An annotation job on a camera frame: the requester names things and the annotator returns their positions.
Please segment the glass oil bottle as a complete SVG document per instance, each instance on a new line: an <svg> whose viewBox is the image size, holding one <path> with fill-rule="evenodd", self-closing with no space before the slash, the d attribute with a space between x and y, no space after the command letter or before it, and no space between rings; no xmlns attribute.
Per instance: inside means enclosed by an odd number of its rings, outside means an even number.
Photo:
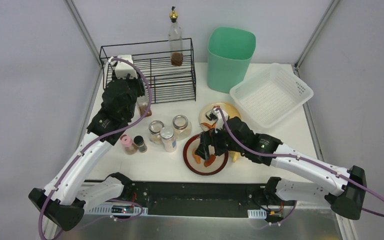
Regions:
<svg viewBox="0 0 384 240"><path fill-rule="evenodd" d="M180 67L183 64L183 38L182 30L178 24L178 13L176 12L175 6L171 7L169 18L171 21L168 32L170 61L173 66Z"/></svg>
<svg viewBox="0 0 384 240"><path fill-rule="evenodd" d="M143 95L137 98L136 106L138 108L140 116L150 117L152 111L148 109L149 107L149 98L147 95Z"/></svg>

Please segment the silver lid bead jar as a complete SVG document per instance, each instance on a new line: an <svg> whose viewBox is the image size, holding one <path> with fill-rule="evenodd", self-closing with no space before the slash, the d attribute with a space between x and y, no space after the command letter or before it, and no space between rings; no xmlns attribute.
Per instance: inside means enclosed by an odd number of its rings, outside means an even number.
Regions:
<svg viewBox="0 0 384 240"><path fill-rule="evenodd" d="M177 149L175 133L171 126L164 126L160 130L160 138L167 152L172 153Z"/></svg>

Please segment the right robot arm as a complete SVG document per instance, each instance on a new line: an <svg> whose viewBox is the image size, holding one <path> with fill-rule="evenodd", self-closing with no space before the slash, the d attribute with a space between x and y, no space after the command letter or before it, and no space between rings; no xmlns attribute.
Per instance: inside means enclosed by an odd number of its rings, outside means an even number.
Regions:
<svg viewBox="0 0 384 240"><path fill-rule="evenodd" d="M294 182L281 177L270 177L264 193L284 201L317 202L325 200L338 215L350 220L359 220L366 192L359 188L367 186L365 170L359 166L344 168L311 158L292 149L280 139L268 134L255 133L238 117L227 120L220 129L213 128L199 135L199 145L193 151L204 160L209 160L209 147L214 155L228 151L256 164L280 168L307 179Z"/></svg>

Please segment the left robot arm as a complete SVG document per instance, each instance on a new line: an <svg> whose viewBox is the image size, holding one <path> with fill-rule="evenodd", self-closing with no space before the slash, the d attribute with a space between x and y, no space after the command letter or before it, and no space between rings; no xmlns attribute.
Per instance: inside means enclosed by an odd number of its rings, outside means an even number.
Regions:
<svg viewBox="0 0 384 240"><path fill-rule="evenodd" d="M102 94L98 112L91 118L82 142L60 172L44 188L33 188L28 199L39 211L39 225L44 219L53 222L61 232L68 232L82 220L86 211L121 195L127 178L119 173L90 187L80 187L99 160L118 142L124 132L144 119L136 121L135 107L140 97L152 102L150 82L142 78L111 80Z"/></svg>

